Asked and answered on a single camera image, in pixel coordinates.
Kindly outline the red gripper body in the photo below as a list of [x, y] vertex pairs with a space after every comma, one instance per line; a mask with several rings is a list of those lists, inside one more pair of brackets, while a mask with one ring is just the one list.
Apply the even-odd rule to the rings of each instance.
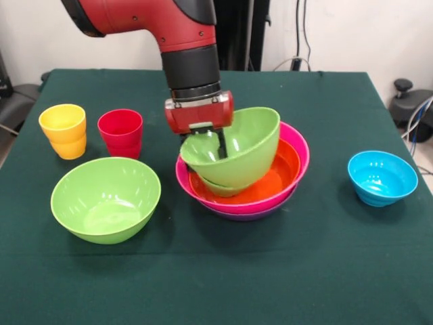
[[173, 133], [188, 134], [196, 129], [228, 127], [233, 121], [234, 100], [230, 91], [192, 102], [167, 99], [164, 113]]

